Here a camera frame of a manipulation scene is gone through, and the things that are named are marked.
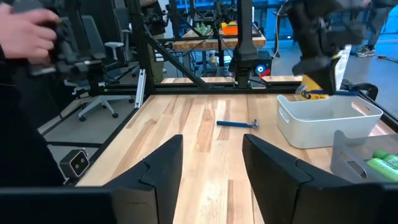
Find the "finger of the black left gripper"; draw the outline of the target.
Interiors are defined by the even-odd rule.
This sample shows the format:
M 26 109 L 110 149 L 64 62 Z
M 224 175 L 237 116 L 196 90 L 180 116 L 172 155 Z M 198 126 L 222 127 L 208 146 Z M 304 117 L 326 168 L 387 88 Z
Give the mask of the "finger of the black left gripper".
M 298 64 L 294 65 L 292 72 L 294 75 L 309 74 L 326 67 L 330 63 L 328 58 L 310 58 L 301 60 Z
M 335 93 L 336 92 L 336 78 L 335 78 L 335 67 L 338 59 L 332 59 L 330 63 L 318 73 L 318 85 L 321 87 L 324 93 Z

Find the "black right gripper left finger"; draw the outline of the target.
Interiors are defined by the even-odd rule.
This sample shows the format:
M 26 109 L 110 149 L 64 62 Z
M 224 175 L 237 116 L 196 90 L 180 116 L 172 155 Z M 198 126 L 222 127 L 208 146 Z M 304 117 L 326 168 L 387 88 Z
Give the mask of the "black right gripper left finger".
M 182 164 L 176 134 L 101 187 L 2 189 L 1 223 L 172 223 Z

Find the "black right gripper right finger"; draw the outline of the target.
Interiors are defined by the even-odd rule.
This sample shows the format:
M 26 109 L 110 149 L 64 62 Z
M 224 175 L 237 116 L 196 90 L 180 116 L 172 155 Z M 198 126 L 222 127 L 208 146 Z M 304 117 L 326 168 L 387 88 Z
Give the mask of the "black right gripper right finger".
M 397 184 L 354 184 L 252 134 L 242 152 L 265 223 L 397 223 Z

